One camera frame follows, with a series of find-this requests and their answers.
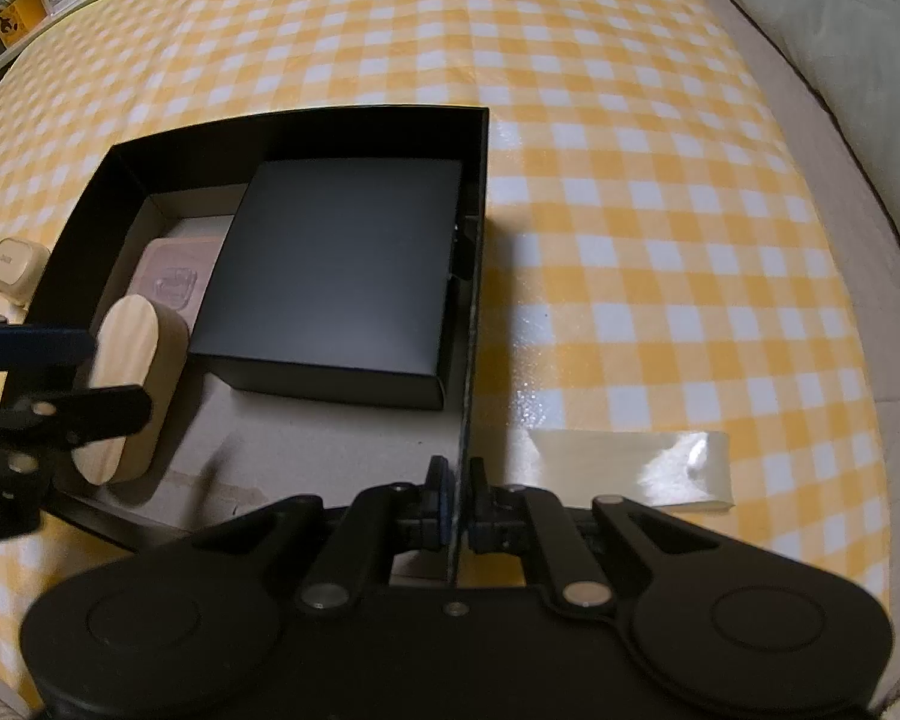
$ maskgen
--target orange box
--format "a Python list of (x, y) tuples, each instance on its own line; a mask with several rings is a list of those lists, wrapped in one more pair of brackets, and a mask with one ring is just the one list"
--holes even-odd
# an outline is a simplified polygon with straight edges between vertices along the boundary
[(40, 0), (14, 0), (0, 9), (0, 39), (9, 48), (47, 15)]

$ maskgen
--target silver rivet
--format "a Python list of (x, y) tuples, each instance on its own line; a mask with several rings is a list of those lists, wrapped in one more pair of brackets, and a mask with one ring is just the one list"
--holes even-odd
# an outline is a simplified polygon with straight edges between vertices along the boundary
[(56, 413), (56, 406), (46, 400), (38, 400), (31, 406), (31, 411), (39, 416), (53, 416)]
[(36, 458), (25, 455), (23, 452), (14, 452), (7, 458), (7, 465), (11, 471), (17, 473), (34, 473), (39, 468)]
[(300, 600), (310, 608), (337, 608), (350, 600), (350, 593), (339, 584), (319, 581), (304, 589), (300, 593)]
[(572, 581), (563, 589), (563, 598), (575, 607), (601, 607), (610, 601), (613, 593), (600, 581)]
[(450, 617), (463, 617), (469, 610), (463, 601), (451, 601), (443, 607), (443, 613)]

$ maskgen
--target beige mattress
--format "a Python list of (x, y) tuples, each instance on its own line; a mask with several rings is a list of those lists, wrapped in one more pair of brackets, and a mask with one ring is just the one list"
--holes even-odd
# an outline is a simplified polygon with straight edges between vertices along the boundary
[(900, 245), (823, 102), (732, 0), (705, 1), (749, 65), (803, 171), (856, 313), (890, 493), (896, 647), (886, 689), (900, 679)]

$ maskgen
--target small black box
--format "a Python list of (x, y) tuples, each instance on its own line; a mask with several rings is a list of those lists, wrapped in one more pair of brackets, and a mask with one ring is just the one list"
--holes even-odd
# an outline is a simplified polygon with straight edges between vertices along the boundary
[(190, 353), (236, 389), (441, 409), (461, 163), (265, 162)]

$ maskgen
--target gingham tablecloth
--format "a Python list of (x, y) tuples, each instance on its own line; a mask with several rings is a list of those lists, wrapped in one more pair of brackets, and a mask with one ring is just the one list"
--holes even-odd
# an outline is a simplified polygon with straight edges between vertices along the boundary
[[(351, 103), (490, 108), (477, 422), (726, 430), (736, 508), (696, 519), (887, 600), (884, 470), (845, 289), (698, 0), (98, 2), (0, 84), (0, 238), (53, 245), (111, 143)], [(26, 696), (26, 606), (112, 554), (50, 519), (0, 545), (0, 676)]]

